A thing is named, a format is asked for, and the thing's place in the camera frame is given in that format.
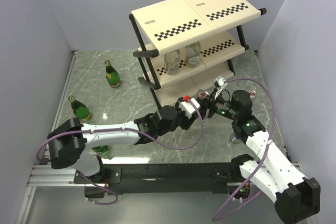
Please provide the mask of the silver blue energy drink can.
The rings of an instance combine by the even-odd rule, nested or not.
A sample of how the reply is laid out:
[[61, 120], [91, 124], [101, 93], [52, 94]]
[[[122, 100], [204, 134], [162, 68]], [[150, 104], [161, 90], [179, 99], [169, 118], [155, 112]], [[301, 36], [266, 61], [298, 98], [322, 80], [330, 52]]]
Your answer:
[[195, 100], [202, 104], [205, 101], [205, 98], [208, 96], [208, 92], [204, 89], [199, 89], [195, 95]]

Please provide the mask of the clear Chang soda water bottle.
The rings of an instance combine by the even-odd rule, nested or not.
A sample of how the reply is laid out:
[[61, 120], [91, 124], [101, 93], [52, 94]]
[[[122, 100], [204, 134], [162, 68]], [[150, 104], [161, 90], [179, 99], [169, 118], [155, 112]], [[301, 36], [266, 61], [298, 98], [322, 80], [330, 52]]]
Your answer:
[[164, 70], [168, 75], [176, 75], [179, 68], [180, 51], [175, 50], [164, 55]]

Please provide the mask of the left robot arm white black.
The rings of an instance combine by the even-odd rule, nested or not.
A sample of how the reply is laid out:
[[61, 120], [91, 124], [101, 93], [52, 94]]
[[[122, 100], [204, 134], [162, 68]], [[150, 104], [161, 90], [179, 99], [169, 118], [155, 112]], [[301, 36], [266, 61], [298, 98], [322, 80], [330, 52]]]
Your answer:
[[203, 108], [196, 99], [185, 96], [175, 106], [163, 106], [155, 113], [123, 124], [92, 125], [70, 118], [48, 135], [51, 166], [53, 169], [72, 167], [91, 182], [99, 183], [105, 170], [100, 159], [89, 153], [90, 149], [156, 142], [158, 137], [178, 127], [188, 130], [196, 119], [202, 120]]

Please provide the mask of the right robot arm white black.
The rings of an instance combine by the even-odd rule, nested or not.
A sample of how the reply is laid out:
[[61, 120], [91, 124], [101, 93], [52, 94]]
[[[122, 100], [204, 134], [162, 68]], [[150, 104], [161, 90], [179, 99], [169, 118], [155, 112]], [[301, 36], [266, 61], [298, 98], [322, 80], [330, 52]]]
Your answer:
[[236, 136], [252, 150], [260, 161], [249, 155], [232, 159], [230, 175], [235, 181], [252, 182], [274, 203], [283, 223], [298, 223], [320, 211], [321, 187], [315, 178], [298, 170], [269, 138], [270, 134], [252, 114], [248, 92], [234, 91], [229, 101], [215, 91], [208, 97], [208, 117], [214, 114], [232, 120]]

